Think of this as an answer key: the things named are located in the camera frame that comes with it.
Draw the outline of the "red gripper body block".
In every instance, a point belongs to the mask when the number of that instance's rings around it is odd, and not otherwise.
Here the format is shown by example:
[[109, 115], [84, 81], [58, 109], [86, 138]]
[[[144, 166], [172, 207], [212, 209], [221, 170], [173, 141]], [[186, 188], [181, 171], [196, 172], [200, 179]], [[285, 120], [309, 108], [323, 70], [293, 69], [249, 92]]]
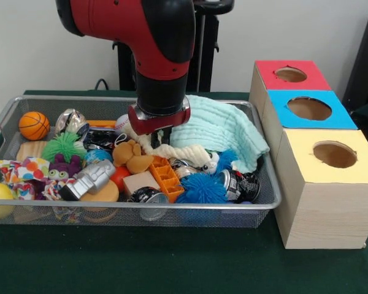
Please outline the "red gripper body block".
[[137, 135], [148, 135], [161, 129], [182, 125], [188, 122], [190, 115], [190, 102], [187, 97], [184, 97], [181, 109], [172, 115], [151, 115], [143, 112], [137, 104], [128, 107], [129, 122]]

